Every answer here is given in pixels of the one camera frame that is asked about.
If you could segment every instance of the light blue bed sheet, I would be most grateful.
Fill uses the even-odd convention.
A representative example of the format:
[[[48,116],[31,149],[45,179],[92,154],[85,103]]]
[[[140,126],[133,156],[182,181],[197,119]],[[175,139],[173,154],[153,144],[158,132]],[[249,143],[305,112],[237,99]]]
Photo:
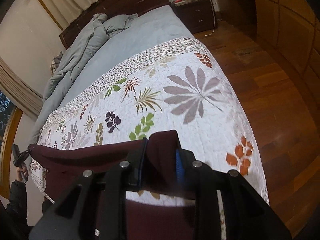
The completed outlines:
[[[169,5],[138,17],[130,28],[108,40],[88,61],[59,108],[120,62],[153,46],[183,36],[193,37]]]

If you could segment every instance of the wooden headboard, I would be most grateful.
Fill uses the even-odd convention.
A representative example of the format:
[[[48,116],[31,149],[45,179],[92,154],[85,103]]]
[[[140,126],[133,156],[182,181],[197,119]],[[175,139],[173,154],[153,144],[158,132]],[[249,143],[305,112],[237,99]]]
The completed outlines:
[[[168,4],[170,4],[169,0],[99,0],[69,25],[60,34],[60,39],[64,47],[69,48],[80,31],[96,13],[105,13],[108,15],[108,19],[120,14],[131,15],[137,13],[140,16],[152,9]]]

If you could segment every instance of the white cable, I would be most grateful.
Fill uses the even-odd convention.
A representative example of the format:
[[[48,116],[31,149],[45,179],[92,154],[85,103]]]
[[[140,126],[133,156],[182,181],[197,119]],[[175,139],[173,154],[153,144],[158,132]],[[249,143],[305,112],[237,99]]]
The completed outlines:
[[[211,3],[212,14],[213,14],[213,19],[214,19],[214,21],[213,21],[213,31],[212,31],[212,33],[207,34],[207,35],[205,35],[205,36],[210,36],[210,35],[212,35],[212,34],[214,33],[214,27],[215,27],[215,25],[216,25],[216,17],[214,16],[214,9],[213,9],[212,0],[210,0],[210,3]]]

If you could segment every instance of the pillow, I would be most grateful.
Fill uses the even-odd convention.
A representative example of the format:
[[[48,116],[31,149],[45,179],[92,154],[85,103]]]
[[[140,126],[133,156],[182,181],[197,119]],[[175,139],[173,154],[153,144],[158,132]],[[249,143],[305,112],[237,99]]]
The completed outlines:
[[[122,32],[123,30],[129,28],[131,23],[134,19],[138,17],[138,14],[121,14],[112,17],[109,20],[106,20],[103,25],[106,29],[106,33],[109,38],[117,35],[118,33]]]

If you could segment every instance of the nightstand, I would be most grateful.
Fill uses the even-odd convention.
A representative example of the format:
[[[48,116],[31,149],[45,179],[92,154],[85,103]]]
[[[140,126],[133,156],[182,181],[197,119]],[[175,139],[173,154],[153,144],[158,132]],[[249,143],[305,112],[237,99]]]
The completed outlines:
[[[171,8],[184,23],[188,30],[194,34],[213,29],[213,13],[210,0],[189,0],[185,3],[171,4]]]

